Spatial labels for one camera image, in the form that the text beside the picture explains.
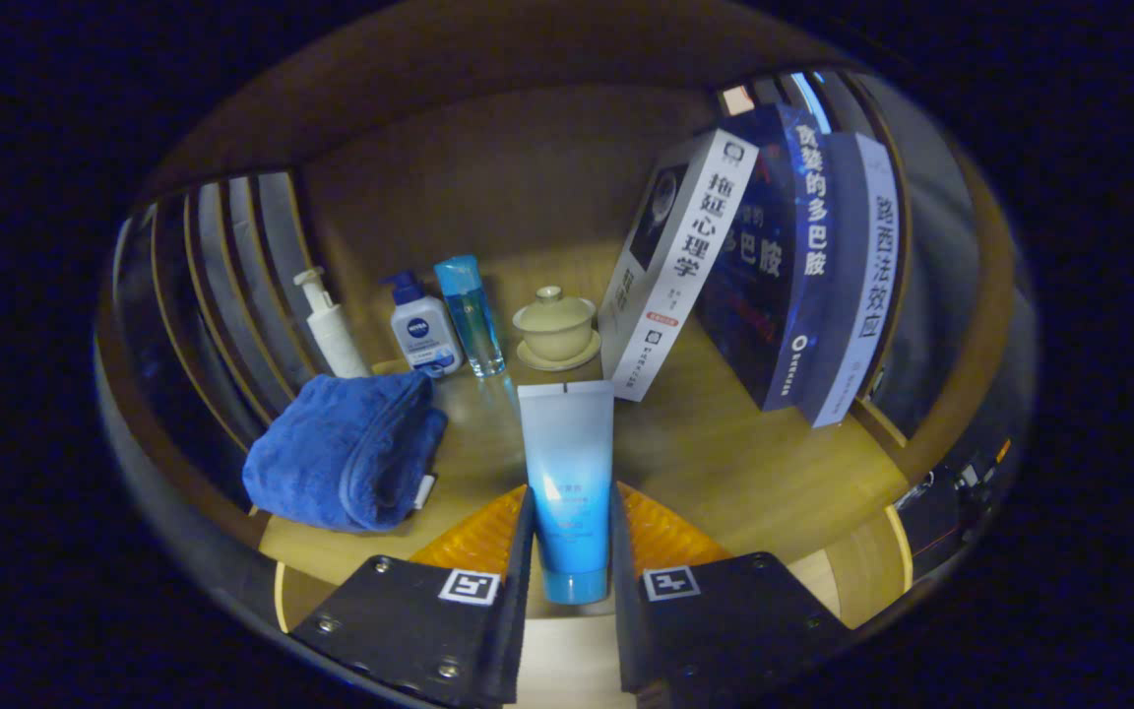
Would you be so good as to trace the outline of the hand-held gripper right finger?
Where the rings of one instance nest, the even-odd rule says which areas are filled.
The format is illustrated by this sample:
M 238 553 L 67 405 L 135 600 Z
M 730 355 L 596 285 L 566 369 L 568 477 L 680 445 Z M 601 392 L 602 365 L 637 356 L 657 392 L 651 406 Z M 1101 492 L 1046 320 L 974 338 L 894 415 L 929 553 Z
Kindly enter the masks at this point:
M 638 569 L 617 483 L 610 557 L 618 673 L 638 708 L 742 708 L 850 645 L 850 628 L 772 552 Z

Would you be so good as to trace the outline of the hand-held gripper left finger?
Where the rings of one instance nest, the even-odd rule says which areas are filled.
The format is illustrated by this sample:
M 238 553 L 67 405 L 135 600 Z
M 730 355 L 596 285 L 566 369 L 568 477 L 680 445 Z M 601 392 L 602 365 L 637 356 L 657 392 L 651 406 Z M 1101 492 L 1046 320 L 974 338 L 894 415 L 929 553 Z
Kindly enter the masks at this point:
M 369 560 L 291 628 L 316 655 L 446 708 L 516 703 L 536 503 L 517 487 L 454 530 L 494 562 Z

